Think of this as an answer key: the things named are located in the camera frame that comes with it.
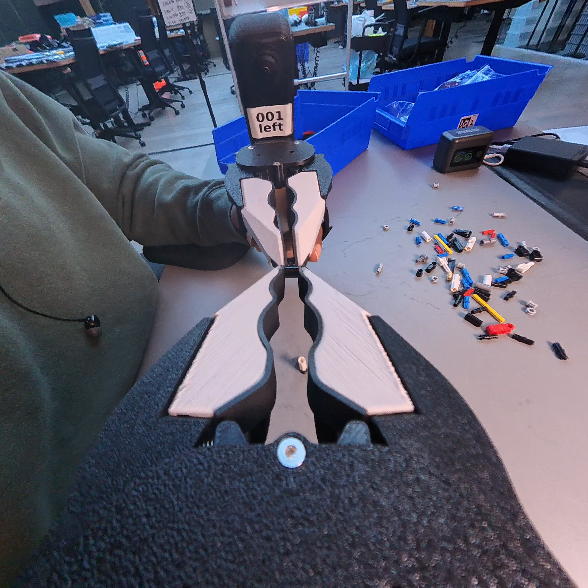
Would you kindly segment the person's clothed body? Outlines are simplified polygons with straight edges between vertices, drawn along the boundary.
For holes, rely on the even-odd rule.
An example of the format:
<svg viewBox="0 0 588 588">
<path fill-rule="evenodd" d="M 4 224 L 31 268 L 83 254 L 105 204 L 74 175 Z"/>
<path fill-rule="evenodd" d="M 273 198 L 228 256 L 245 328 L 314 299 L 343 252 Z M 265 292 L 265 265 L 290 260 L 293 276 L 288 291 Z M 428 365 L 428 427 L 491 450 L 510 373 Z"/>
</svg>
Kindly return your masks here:
<svg viewBox="0 0 588 588">
<path fill-rule="evenodd" d="M 1 587 L 62 508 L 104 420 L 132 385 L 156 279 L 131 240 L 157 228 L 160 172 L 94 139 L 55 100 L 1 75 Z"/>
</svg>

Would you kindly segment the person's left forearm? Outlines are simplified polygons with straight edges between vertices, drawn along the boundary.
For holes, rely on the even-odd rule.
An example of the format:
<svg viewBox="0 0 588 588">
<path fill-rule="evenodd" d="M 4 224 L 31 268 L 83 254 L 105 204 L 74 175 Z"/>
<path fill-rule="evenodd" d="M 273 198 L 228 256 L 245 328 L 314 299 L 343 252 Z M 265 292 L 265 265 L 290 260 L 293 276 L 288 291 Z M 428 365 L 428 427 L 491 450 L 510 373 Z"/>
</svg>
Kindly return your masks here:
<svg viewBox="0 0 588 588">
<path fill-rule="evenodd" d="M 61 157 L 85 188 L 86 212 L 99 207 L 122 233 L 144 246 L 249 247 L 232 219 L 219 181 L 174 171 L 168 164 L 89 136 L 64 107 L 51 112 L 65 148 Z"/>
</svg>

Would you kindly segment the black office chair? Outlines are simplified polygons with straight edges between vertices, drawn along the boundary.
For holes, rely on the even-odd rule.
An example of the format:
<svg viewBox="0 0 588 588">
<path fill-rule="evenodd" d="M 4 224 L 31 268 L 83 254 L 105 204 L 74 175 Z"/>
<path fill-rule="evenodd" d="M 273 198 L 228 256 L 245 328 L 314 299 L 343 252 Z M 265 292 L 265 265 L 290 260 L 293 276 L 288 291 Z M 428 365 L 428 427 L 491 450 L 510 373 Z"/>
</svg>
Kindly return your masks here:
<svg viewBox="0 0 588 588">
<path fill-rule="evenodd" d="M 77 106 L 71 108 L 72 112 L 88 121 L 99 139 L 111 142 L 116 142 L 117 137 L 135 139 L 144 147 L 139 133 L 143 125 L 131 118 L 125 101 L 107 77 L 91 29 L 67 28 L 66 36 L 76 60 L 71 90 Z"/>
</svg>

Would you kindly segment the clear plastic bags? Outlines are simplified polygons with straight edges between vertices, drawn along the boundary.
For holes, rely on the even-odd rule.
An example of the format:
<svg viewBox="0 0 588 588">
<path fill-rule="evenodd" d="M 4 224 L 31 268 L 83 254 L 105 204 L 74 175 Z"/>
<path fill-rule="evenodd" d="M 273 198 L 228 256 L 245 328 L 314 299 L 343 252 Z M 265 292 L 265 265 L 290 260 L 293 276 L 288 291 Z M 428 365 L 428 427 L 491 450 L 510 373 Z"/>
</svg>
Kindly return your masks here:
<svg viewBox="0 0 588 588">
<path fill-rule="evenodd" d="M 493 70 L 490 65 L 485 65 L 478 70 L 467 70 L 446 80 L 438 85 L 433 91 L 451 89 L 461 85 L 471 85 L 479 82 L 486 82 L 492 79 L 504 78 L 506 75 Z M 396 117 L 403 123 L 406 123 L 414 107 L 414 102 L 405 100 L 395 100 L 381 107 L 386 113 Z"/>
</svg>

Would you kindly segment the pile of small toy pieces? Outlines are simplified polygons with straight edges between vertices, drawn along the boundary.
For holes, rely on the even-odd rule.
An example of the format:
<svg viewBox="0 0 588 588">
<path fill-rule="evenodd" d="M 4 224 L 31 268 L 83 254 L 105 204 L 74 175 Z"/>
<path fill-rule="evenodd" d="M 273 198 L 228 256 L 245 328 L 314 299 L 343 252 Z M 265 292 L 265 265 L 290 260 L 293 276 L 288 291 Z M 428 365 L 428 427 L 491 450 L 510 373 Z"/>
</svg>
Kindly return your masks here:
<svg viewBox="0 0 588 588">
<path fill-rule="evenodd" d="M 424 223 L 424 213 L 392 215 L 387 207 L 378 214 L 378 245 L 374 268 L 383 263 L 380 276 L 371 280 L 378 302 L 373 314 L 382 316 L 427 356 L 481 354 L 481 349 L 549 345 L 544 325 L 531 323 L 537 305 L 521 299 L 521 281 L 530 262 L 515 261 L 511 251 L 494 251 L 495 232 L 468 231 L 461 236 L 454 225 Z"/>
</svg>

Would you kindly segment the blue plastic bin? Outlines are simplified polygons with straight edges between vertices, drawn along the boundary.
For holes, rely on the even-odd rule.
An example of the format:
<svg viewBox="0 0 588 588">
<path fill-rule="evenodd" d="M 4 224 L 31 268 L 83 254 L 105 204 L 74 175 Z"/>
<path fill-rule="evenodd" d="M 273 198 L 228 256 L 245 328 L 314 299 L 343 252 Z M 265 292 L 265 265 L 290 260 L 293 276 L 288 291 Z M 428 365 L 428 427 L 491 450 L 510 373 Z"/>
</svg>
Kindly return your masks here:
<svg viewBox="0 0 588 588">
<path fill-rule="evenodd" d="M 312 131 L 308 142 L 337 174 L 368 148 L 378 97 L 377 92 L 301 89 L 295 98 L 295 136 L 302 139 Z M 219 126 L 212 135 L 217 164 L 225 174 L 236 153 L 250 143 L 245 117 Z"/>
<path fill-rule="evenodd" d="M 488 81 L 437 89 L 467 70 L 488 65 L 502 75 Z M 401 148 L 435 144 L 466 119 L 490 130 L 513 127 L 551 65 L 477 55 L 376 75 L 368 90 L 378 93 L 373 128 Z"/>
</svg>

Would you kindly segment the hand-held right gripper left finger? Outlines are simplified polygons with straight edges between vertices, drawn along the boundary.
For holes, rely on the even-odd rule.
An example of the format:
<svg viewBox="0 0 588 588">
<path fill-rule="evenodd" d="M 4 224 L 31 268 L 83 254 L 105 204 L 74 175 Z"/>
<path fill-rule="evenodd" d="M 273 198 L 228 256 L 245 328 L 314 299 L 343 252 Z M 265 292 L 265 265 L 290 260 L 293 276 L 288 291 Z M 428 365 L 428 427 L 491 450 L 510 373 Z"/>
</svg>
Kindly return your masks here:
<svg viewBox="0 0 588 588">
<path fill-rule="evenodd" d="M 284 286 L 284 268 L 274 268 L 215 314 L 171 416 L 233 420 L 245 432 L 269 418 L 276 399 L 269 340 L 279 326 Z"/>
</svg>

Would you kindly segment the grey desk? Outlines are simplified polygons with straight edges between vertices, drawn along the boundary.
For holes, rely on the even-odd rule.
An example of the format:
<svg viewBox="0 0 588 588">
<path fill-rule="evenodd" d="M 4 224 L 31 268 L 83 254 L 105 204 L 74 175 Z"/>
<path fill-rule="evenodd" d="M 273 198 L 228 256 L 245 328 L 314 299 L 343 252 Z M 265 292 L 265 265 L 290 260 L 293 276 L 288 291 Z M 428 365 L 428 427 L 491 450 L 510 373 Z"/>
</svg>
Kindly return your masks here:
<svg viewBox="0 0 588 588">
<path fill-rule="evenodd" d="M 541 249 L 544 261 L 525 273 L 518 291 L 538 306 L 528 311 L 531 323 L 541 322 L 568 360 L 550 345 L 514 346 L 503 356 L 491 348 L 427 356 L 403 337 L 465 398 L 533 525 L 574 583 L 587 587 L 587 242 L 490 169 L 436 173 L 434 151 L 403 151 L 372 132 L 369 148 L 334 177 L 327 199 L 333 229 L 311 269 L 373 314 L 377 219 L 387 207 L 417 220 L 423 212 L 433 224 L 459 205 L 459 228 L 495 228 L 511 244 Z"/>
</svg>

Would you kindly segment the small black cube device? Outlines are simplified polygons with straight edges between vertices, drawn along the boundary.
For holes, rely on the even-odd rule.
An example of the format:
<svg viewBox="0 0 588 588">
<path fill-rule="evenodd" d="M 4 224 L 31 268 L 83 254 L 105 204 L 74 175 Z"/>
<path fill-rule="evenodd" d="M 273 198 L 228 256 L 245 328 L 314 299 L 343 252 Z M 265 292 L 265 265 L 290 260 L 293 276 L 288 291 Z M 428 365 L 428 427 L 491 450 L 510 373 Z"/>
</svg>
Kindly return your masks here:
<svg viewBox="0 0 588 588">
<path fill-rule="evenodd" d="M 432 166 L 440 173 L 476 169 L 493 137 L 494 132 L 483 126 L 447 130 L 439 139 Z"/>
</svg>

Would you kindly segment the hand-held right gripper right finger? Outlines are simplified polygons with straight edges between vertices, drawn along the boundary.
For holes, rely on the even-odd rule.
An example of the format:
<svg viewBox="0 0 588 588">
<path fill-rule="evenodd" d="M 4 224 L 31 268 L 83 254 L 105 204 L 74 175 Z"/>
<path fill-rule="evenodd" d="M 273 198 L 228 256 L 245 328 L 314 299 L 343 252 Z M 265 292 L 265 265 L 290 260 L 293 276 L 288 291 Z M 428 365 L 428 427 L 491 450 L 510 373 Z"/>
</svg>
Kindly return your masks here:
<svg viewBox="0 0 588 588">
<path fill-rule="evenodd" d="M 317 437 L 337 438 L 352 420 L 412 413 L 413 402 L 371 323 L 371 315 L 300 269 L 308 354 L 307 398 Z"/>
</svg>

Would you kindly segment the black power adapter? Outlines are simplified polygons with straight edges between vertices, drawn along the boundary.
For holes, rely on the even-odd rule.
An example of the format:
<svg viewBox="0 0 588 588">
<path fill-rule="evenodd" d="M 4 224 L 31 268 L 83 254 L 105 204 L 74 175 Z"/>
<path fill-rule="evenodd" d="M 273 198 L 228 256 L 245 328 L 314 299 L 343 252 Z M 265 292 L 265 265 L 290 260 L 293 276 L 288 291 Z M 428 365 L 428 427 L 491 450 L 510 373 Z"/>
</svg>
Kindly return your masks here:
<svg viewBox="0 0 588 588">
<path fill-rule="evenodd" d="M 526 136 L 507 149 L 503 166 L 562 178 L 577 169 L 587 169 L 587 146 L 559 139 Z"/>
</svg>

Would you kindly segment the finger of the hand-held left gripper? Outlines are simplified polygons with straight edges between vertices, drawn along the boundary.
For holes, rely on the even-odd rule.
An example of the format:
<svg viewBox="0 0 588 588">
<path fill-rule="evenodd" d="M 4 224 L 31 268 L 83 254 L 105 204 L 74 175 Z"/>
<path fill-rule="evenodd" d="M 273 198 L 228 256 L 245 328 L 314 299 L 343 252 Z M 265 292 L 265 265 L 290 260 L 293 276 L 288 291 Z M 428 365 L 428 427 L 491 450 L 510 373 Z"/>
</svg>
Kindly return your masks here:
<svg viewBox="0 0 588 588">
<path fill-rule="evenodd" d="M 307 263 L 325 216 L 317 173 L 297 173 L 290 178 L 293 203 L 292 242 L 297 266 Z"/>
<path fill-rule="evenodd" d="M 276 226 L 276 211 L 270 204 L 274 193 L 271 181 L 261 178 L 240 180 L 242 195 L 241 215 L 253 240 L 269 261 L 277 266 L 285 265 L 284 242 Z"/>
</svg>

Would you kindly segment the black desk pad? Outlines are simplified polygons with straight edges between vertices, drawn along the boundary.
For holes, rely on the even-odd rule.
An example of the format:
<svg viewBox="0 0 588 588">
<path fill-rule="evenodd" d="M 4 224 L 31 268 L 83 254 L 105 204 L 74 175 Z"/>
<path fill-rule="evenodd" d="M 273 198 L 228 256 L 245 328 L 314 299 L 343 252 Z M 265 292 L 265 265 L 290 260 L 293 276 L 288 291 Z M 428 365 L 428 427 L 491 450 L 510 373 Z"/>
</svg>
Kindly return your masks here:
<svg viewBox="0 0 588 588">
<path fill-rule="evenodd" d="M 573 171 L 556 178 L 541 172 L 494 167 L 494 172 L 587 240 L 587 175 Z"/>
</svg>

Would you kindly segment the cluttered background table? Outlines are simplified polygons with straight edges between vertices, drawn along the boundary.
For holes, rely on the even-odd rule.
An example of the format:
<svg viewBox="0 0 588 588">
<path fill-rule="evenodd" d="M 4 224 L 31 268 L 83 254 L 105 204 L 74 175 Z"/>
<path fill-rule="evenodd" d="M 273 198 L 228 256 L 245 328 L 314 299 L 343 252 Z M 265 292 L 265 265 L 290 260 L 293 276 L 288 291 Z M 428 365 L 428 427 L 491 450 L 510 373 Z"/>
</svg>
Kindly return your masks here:
<svg viewBox="0 0 588 588">
<path fill-rule="evenodd" d="M 114 45 L 98 45 L 100 55 L 114 51 L 137 48 L 141 44 L 140 37 L 130 43 L 116 43 Z M 37 70 L 47 70 L 75 62 L 75 52 L 71 47 L 53 49 L 51 51 L 29 52 L 27 54 L 12 55 L 1 61 L 1 70 L 13 75 Z"/>
</svg>

